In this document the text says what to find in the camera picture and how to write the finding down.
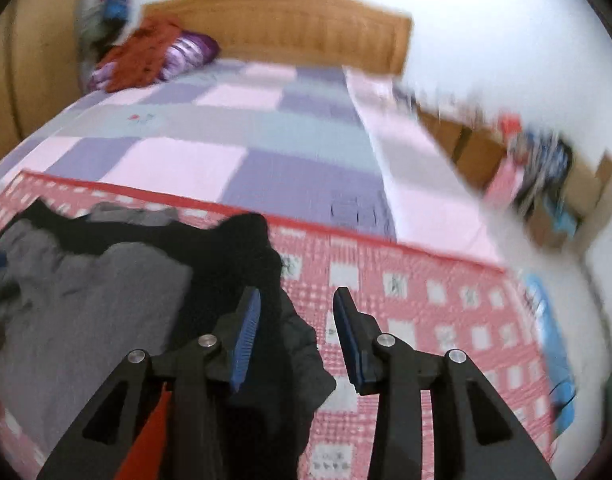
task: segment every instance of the pillow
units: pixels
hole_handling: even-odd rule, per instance
[[[164,66],[157,74],[157,81],[170,81],[172,78],[210,63],[217,57],[219,45],[206,34],[183,31],[166,50]],[[113,76],[115,61],[95,70],[90,76],[88,89],[102,90]]]

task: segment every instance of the white wall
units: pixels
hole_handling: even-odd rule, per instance
[[[591,163],[606,147],[612,151],[612,41],[585,0],[366,1],[413,16],[404,74],[410,86],[475,91],[490,111],[507,107],[563,130]],[[589,261],[612,313],[610,232]],[[571,458],[561,478],[571,478],[587,456]]]

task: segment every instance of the rust-colored cloth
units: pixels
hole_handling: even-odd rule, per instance
[[[155,81],[164,66],[166,51],[182,32],[176,16],[160,15],[144,18],[123,45],[114,47],[97,64],[97,68],[116,61],[107,92],[125,88],[141,88]]]
[[[115,480],[157,480],[166,447],[168,405],[173,392],[162,388],[155,409],[122,462]]]

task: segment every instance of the wooden headboard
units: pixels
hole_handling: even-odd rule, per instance
[[[162,12],[215,38],[223,57],[378,74],[401,74],[412,28],[409,16],[357,0],[164,0],[142,9]]]

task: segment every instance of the bed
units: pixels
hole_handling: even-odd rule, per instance
[[[410,17],[356,0],[167,0],[143,9],[145,16],[160,12],[215,38],[221,57],[166,84],[97,91],[70,105],[0,162],[0,197],[15,193],[20,171],[35,171],[255,210],[477,262],[505,292],[492,285],[485,293],[455,292],[459,304],[482,306],[480,323],[461,337],[489,354],[516,347],[511,355],[519,364],[497,363],[508,374],[506,398],[548,455],[548,383],[518,283],[501,269],[477,198],[417,121],[380,94],[403,70]],[[34,196],[17,198],[23,205]],[[56,206],[69,216],[86,214]],[[0,204],[0,226],[13,214]],[[441,284],[427,285],[429,296],[444,294]],[[513,327],[487,328],[484,313],[504,306]],[[327,342],[322,323],[316,328]],[[442,344],[454,342],[455,328],[443,329]],[[343,413],[354,394],[338,389],[333,404]],[[32,442],[8,405],[0,393],[0,430],[13,434],[4,453],[34,478],[54,439]],[[11,442],[32,449],[36,460],[15,462]],[[432,468],[424,474],[430,478]],[[317,478],[308,465],[301,476]]]

